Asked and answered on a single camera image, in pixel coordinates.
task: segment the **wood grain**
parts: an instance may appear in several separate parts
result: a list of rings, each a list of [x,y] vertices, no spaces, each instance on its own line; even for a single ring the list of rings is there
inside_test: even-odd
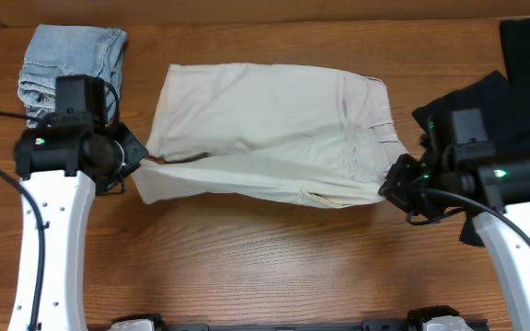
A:
[[[510,16],[530,16],[530,0],[0,0],[5,27]]]
[[[122,120],[143,141],[171,63],[298,63],[383,79],[397,132],[410,116],[503,70],[497,20],[318,22],[126,28]],[[0,29],[0,110],[23,112],[17,75],[33,29]],[[21,120],[0,119],[0,166],[13,172]],[[327,211],[237,195],[144,205],[131,180],[95,201],[86,240],[90,324],[159,312],[172,323],[357,322],[450,304],[510,328],[487,252],[457,241],[463,220],[410,227],[388,203]],[[19,197],[0,180],[0,330],[12,311]]]

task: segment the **white garment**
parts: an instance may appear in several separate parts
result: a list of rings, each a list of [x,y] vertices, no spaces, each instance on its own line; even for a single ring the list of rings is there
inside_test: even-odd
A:
[[[300,65],[171,65],[132,174],[144,202],[203,192],[320,208],[380,201],[406,149],[382,81]],[[196,161],[186,160],[203,157]]]
[[[131,320],[118,322],[108,331],[155,331],[155,324],[150,320]]]

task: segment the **black cable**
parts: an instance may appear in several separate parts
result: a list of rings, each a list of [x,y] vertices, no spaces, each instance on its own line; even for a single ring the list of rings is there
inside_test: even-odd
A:
[[[415,185],[416,183],[420,182],[421,180],[423,180],[424,178],[428,178],[428,176],[430,176],[430,173],[431,173],[431,170],[428,170],[424,173],[422,173],[420,176],[412,179],[409,183],[407,183],[406,185],[410,185],[410,186],[413,186]]]
[[[443,149],[443,153],[441,154],[442,169],[445,169],[446,171],[453,170],[449,166],[449,154],[451,153],[452,150],[453,150],[453,144],[449,143],[447,146],[445,146],[445,148]]]
[[[114,95],[114,100],[116,101],[116,110],[114,110],[114,116],[111,120],[111,127],[109,128],[110,135],[118,129],[118,124],[120,124],[120,98],[118,97],[118,92],[114,86],[106,81],[103,84],[108,88],[112,95]]]
[[[429,225],[429,224],[434,224],[434,223],[440,223],[442,220],[445,220],[455,214],[458,214],[462,211],[465,211],[466,209],[463,208],[463,207],[460,207],[460,208],[455,208],[453,210],[450,210],[442,215],[439,215],[439,216],[436,216],[436,217],[433,217],[431,219],[428,219],[428,220],[424,220],[424,221],[416,221],[416,222],[413,222],[412,221],[412,216],[416,216],[418,215],[417,212],[415,211],[411,211],[409,212],[407,215],[406,215],[406,222],[408,222],[410,225]]]
[[[406,190],[408,190],[410,192],[417,192],[417,193],[422,193],[424,191],[426,194],[429,194],[429,195],[447,197],[447,198],[450,198],[450,199],[457,200],[459,202],[463,202],[465,204],[468,204],[468,205],[470,205],[470,206],[472,206],[474,208],[477,208],[477,209],[479,209],[481,211],[485,211],[485,212],[491,214],[492,216],[498,218],[503,223],[508,225],[508,227],[513,229],[513,231],[516,234],[518,234],[530,248],[530,238],[529,238],[528,235],[526,235],[525,232],[523,232],[523,230],[521,230],[521,228],[516,226],[516,224],[514,224],[513,221],[509,220],[506,216],[502,215],[501,213],[493,210],[492,208],[490,208],[490,207],[488,207],[488,206],[486,206],[484,204],[481,204],[481,203],[479,203],[479,202],[477,202],[475,200],[466,198],[466,197],[461,196],[459,194],[447,192],[447,191],[440,190],[440,189],[434,189],[434,188],[425,188],[425,189],[403,188],[403,189],[406,189]]]
[[[22,120],[40,121],[40,119],[37,118],[37,117],[28,116],[28,115],[22,115],[22,114],[16,114],[16,113],[9,113],[9,112],[4,112],[4,111],[0,111],[0,116],[10,117],[10,118],[15,118],[15,119],[22,119]]]
[[[126,180],[124,179],[124,177],[121,175],[121,174],[118,174],[118,181],[109,185],[107,190],[110,191],[112,189],[114,189],[118,184],[121,185],[121,188],[120,188],[120,191],[118,192],[104,192],[104,193],[100,193],[98,194],[99,196],[108,196],[108,195],[120,195],[120,194],[124,194],[126,192]]]
[[[38,326],[38,313],[40,310],[40,297],[42,295],[42,280],[44,278],[44,229],[45,225],[42,221],[42,215],[40,214],[40,210],[38,209],[38,205],[36,204],[36,201],[32,196],[29,194],[29,192],[22,187],[17,181],[12,178],[10,175],[6,174],[5,172],[0,170],[0,178],[2,178],[4,181],[6,181],[9,185],[14,187],[19,191],[20,194],[24,196],[24,198],[28,201],[30,207],[32,208],[32,211],[34,212],[34,217],[36,218],[36,228],[38,229],[38,271],[36,274],[36,286],[34,289],[34,299],[32,302],[32,312],[29,319],[29,327],[28,331],[36,331]]]

